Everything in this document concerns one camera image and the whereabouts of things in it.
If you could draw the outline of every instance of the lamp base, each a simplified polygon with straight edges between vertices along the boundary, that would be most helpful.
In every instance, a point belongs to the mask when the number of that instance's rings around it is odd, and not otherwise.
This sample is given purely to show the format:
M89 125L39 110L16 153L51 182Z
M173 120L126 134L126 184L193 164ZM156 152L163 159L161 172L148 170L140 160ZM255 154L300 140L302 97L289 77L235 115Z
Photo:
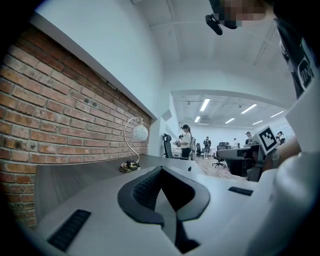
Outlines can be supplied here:
M139 163L135 161L126 161L121 164L121 167L119 168L119 171L122 173L130 173L132 171L138 171L140 170L141 166Z

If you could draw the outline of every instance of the white shirt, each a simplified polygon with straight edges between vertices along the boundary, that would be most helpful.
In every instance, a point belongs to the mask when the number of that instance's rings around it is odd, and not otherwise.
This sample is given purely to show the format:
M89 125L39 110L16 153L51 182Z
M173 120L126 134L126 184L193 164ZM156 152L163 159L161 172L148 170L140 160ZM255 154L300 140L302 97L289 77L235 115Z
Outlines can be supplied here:
M187 149L187 148L190 148L190 142L191 142L191 134L190 132L186 133L183 138L182 138L182 142L186 142L188 143L188 145L181 145L181 148L182 149Z

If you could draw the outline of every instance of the white ceiling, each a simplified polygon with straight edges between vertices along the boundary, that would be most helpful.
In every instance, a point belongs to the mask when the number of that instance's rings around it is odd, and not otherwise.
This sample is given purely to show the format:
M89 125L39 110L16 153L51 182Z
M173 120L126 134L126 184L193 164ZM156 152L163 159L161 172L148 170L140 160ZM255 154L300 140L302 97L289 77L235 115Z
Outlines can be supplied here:
M210 102L203 112L200 112L204 100L210 99ZM194 124L196 117L201 117L198 125L209 124L213 126L231 127L231 128L250 128L254 123L263 120L263 123L269 123L283 117L286 111L273 118L284 109L269 105L263 102L257 102L249 99L216 96L216 95L174 95L173 101L179 123ZM256 107L247 113L241 114L244 110L257 104Z
M209 0L131 0L145 16L165 65L189 61L246 62L289 77L274 21L256 21L219 36L207 26Z

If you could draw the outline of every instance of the red brick wall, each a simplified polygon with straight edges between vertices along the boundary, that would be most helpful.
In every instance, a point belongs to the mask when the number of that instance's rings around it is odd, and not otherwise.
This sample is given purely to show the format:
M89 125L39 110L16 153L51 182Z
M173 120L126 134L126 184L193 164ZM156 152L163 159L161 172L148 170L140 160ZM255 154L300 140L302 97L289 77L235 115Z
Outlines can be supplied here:
M32 226L36 165L74 164L130 156L129 118L151 118L87 65L30 26L0 70L0 182L9 206ZM147 152L148 141L134 141Z

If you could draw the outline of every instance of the desk lamp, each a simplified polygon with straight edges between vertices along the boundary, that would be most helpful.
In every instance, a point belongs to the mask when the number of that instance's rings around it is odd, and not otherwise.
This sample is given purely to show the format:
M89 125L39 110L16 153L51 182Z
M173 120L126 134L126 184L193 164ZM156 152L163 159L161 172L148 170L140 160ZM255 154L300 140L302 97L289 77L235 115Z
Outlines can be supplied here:
M133 161L132 154L131 154L131 161L126 161L121 164L121 167L119 170L120 170L120 172L123 172L123 173L137 171L137 170L140 170L140 167L141 167L139 164L139 160L140 160L139 154L136 151L134 151L133 148L128 144L127 138L126 138L127 125L133 119L140 119L140 121L139 121L139 125L136 126L135 128L133 128L133 130L132 130L132 138L137 141L145 141L148 138L148 130L146 127L144 127L144 122L143 122L144 119L143 118L133 117L126 123L126 125L124 126L124 135L123 135L124 141L127 144L127 146L138 156L138 160Z

